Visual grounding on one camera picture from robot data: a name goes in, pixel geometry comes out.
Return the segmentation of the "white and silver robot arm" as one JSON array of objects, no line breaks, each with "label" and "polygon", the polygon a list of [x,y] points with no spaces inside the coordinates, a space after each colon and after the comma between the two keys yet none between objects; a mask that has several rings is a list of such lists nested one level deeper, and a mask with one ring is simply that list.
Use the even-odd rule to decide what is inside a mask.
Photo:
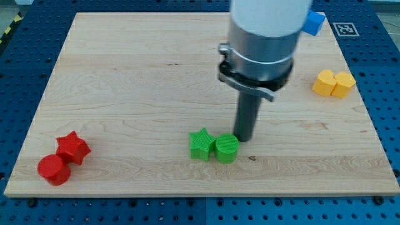
[{"label": "white and silver robot arm", "polygon": [[288,81],[311,0],[232,0],[219,79],[242,101],[273,101]]}]

